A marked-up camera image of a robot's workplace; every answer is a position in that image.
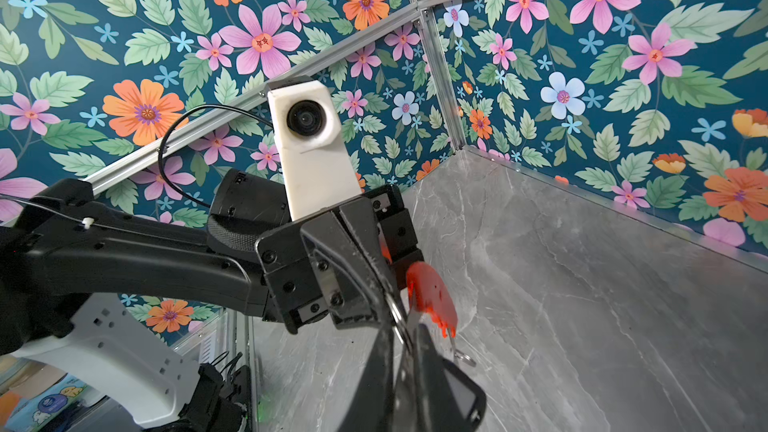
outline floral wallpaper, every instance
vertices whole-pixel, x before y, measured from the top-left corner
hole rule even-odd
[[[766,254],[768,0],[459,0],[436,15],[471,144]]]
[[[364,30],[408,0],[0,0],[0,193],[31,197],[162,136],[185,109],[226,103]],[[318,75],[333,94],[361,188],[407,187],[450,154],[420,37],[392,31]],[[268,116],[268,110],[259,108]],[[271,130],[241,117],[168,160],[207,202],[230,167],[281,182]],[[202,228],[207,212],[150,167],[100,199]],[[18,214],[0,200],[0,221]],[[121,294],[167,342],[212,304]]]

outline marble surface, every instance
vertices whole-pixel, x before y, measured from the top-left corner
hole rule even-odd
[[[412,190],[480,430],[768,427],[768,274],[468,152]],[[260,430],[334,430],[374,333],[255,322]]]

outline white plastic part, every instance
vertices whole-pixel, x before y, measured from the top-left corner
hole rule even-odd
[[[358,196],[360,186],[344,147],[341,121],[328,88],[314,80],[271,90],[266,97],[291,218],[297,220]],[[325,114],[322,129],[312,137],[300,136],[288,128],[288,111],[302,100],[319,103]]]
[[[115,294],[92,294],[72,316],[74,330],[16,350],[65,370],[115,399],[141,428],[179,418],[200,379],[195,360],[184,360],[125,310]]]

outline camera lens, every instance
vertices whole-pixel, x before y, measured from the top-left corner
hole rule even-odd
[[[293,104],[288,111],[288,128],[304,137],[317,134],[325,124],[325,114],[319,103],[302,100]]]

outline red object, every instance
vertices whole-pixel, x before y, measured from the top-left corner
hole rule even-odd
[[[451,337],[455,337],[458,325],[456,306],[437,271],[426,262],[416,262],[408,268],[406,281],[410,306],[431,315],[432,321],[442,330],[443,337],[448,336],[448,330]]]

